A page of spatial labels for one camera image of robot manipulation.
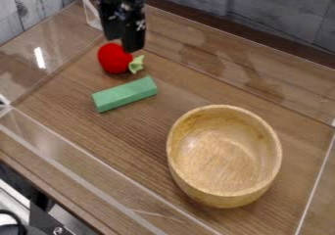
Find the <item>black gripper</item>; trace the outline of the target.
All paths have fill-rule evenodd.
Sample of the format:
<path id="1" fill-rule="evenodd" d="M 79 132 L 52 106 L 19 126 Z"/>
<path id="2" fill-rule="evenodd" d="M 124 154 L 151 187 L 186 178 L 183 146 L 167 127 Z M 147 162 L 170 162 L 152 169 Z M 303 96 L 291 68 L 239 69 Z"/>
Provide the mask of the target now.
<path id="1" fill-rule="evenodd" d="M 99 0 L 100 24 L 106 39 L 122 38 L 123 49 L 127 53 L 134 53 L 144 48 L 147 19 L 143 10 L 136 10 L 126 20 L 122 8 L 138 9 L 144 6 L 144 3 L 146 0 Z"/>

